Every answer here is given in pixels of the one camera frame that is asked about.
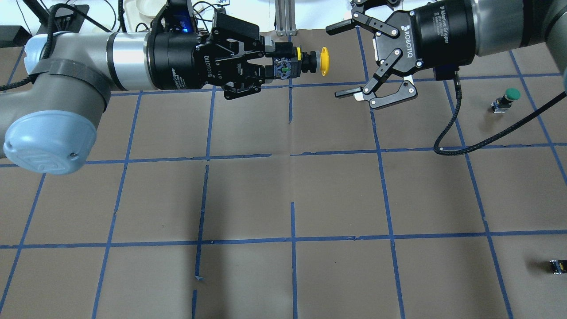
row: green lid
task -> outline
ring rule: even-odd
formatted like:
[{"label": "green lid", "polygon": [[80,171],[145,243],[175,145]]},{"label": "green lid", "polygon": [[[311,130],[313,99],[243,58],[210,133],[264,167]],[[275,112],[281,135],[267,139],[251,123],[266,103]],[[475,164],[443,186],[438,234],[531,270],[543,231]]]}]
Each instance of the green lid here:
[{"label": "green lid", "polygon": [[511,87],[509,89],[506,90],[506,97],[508,98],[508,100],[510,101],[516,101],[520,99],[520,96],[522,96],[520,94],[520,91],[518,91],[517,89]]}]

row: yellow ring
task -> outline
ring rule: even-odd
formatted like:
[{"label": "yellow ring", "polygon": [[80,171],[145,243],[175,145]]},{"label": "yellow ring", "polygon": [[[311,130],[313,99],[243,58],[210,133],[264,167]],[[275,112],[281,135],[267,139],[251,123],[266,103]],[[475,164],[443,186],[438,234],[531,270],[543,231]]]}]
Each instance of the yellow ring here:
[{"label": "yellow ring", "polygon": [[331,64],[331,58],[329,57],[329,50],[326,47],[321,49],[321,74],[323,76],[329,73],[329,65]]}]

